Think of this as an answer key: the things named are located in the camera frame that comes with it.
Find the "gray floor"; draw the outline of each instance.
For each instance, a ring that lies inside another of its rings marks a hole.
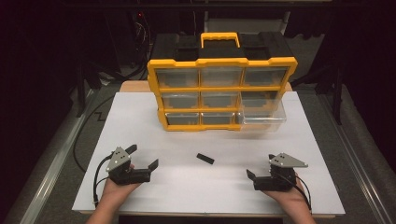
[[[291,79],[304,75],[315,56],[321,37],[303,40],[300,36],[289,39],[290,48],[299,61],[298,69]],[[101,104],[120,88],[120,84],[110,84],[96,93],[91,110]],[[334,184],[338,188],[346,215],[334,219],[317,219],[318,223],[392,223],[396,220],[396,176],[389,169],[379,153],[364,122],[356,111],[347,89],[343,89],[342,121],[335,125],[329,109],[328,96],[317,96],[312,85],[301,85],[294,90],[308,117],[319,148],[329,168]],[[92,152],[103,129],[105,118],[111,107],[111,99],[100,106],[88,119],[76,144],[77,157],[83,167],[88,166]],[[59,148],[73,130],[77,119],[77,104],[74,105],[63,125],[53,137],[46,152],[41,157],[20,198],[8,214],[6,223],[21,223],[25,211],[35,197],[45,174],[51,166]],[[83,223],[88,218],[71,211],[83,173],[73,160],[72,153],[66,157],[53,190],[45,201],[35,223]]]

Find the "black cable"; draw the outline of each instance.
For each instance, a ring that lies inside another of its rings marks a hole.
[[[105,177],[105,178],[99,180],[99,181],[96,183],[96,187],[98,187],[98,185],[99,185],[102,181],[104,181],[104,180],[106,180],[106,179],[108,179],[108,177]]]
[[[311,205],[311,208],[312,208],[311,192],[309,192],[308,186],[305,184],[305,182],[299,176],[296,176],[296,177],[304,184],[306,191],[308,192],[309,204]]]
[[[105,67],[105,66],[102,66],[102,65],[99,64],[99,63],[96,63],[96,62],[94,62],[94,61],[90,61],[89,59],[85,59],[85,61],[86,61],[89,65],[93,66],[93,68],[94,68],[95,70],[103,71],[103,72],[107,73],[108,75],[114,77],[116,80],[120,80],[120,81],[126,81],[126,80],[128,80],[128,79],[127,79],[125,76],[123,76],[122,74],[120,74],[120,73],[118,73],[118,72],[116,72],[116,71],[113,71],[112,69],[109,69],[109,68],[107,68],[107,67]]]
[[[295,189],[297,189],[297,190],[303,195],[304,200],[305,200],[305,202],[306,202],[306,205],[308,206],[309,211],[312,212],[312,207],[311,207],[310,200],[308,201],[308,199],[306,198],[306,195],[305,195],[305,193],[303,192],[302,189],[300,189],[297,185],[295,185],[294,183],[292,183],[291,181],[289,181],[285,176],[283,176],[283,175],[281,175],[281,174],[278,174],[278,173],[275,173],[275,172],[272,172],[272,173],[274,173],[274,174],[276,174],[277,176],[279,176],[280,178],[284,179],[284,180],[287,181],[289,184],[291,184]]]
[[[111,157],[113,156],[113,153],[111,153],[109,156],[106,156],[98,165],[98,168],[96,168],[96,173],[95,173],[95,178],[93,179],[93,202],[95,203],[95,207],[99,204],[99,199],[98,199],[98,195],[96,193],[96,187],[97,185],[100,183],[96,183],[97,179],[98,179],[98,175],[99,175],[99,170],[102,167],[103,163],[105,163],[105,161],[108,161],[111,159]]]
[[[129,75],[125,76],[125,77],[128,78],[128,79],[131,78],[131,77],[135,77],[138,74],[140,74],[142,72],[142,70],[145,69],[145,67],[146,67],[146,63],[142,62],[141,64],[139,64],[139,67],[136,70],[134,70],[131,74],[129,74]]]
[[[139,80],[144,80],[146,78],[144,78],[146,71],[148,70],[147,64],[148,64],[149,60],[147,58],[147,56],[145,56],[145,69],[142,71],[142,75],[140,75]]]
[[[114,96],[115,96],[115,95],[112,95],[112,96],[108,97],[108,98],[105,99],[101,104],[99,104],[99,105],[91,112],[91,114],[84,120],[84,123],[82,124],[81,128],[78,130],[78,133],[77,133],[77,136],[76,136],[76,140],[75,140],[75,143],[74,143],[74,145],[73,145],[73,158],[74,158],[74,160],[75,160],[75,162],[76,162],[78,168],[79,168],[83,173],[85,173],[85,172],[87,172],[87,171],[86,171],[86,170],[81,166],[81,164],[78,162],[78,159],[77,159],[77,156],[76,156],[76,145],[77,145],[79,136],[81,135],[82,130],[84,129],[85,125],[87,124],[88,120],[89,120],[90,117],[93,115],[93,113],[96,112],[96,110],[97,110],[100,106],[104,105],[104,104],[105,104],[107,101],[109,101],[111,98],[114,98]]]

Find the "hand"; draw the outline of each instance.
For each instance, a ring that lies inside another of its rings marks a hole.
[[[304,191],[300,179],[296,178],[297,187]],[[276,200],[282,209],[288,214],[294,223],[311,224],[316,223],[312,218],[308,205],[305,202],[304,196],[295,188],[284,191],[263,191],[264,194]]]
[[[140,185],[130,184],[120,186],[108,178],[103,189],[102,198],[87,223],[111,223],[112,218],[128,198],[129,194]]]

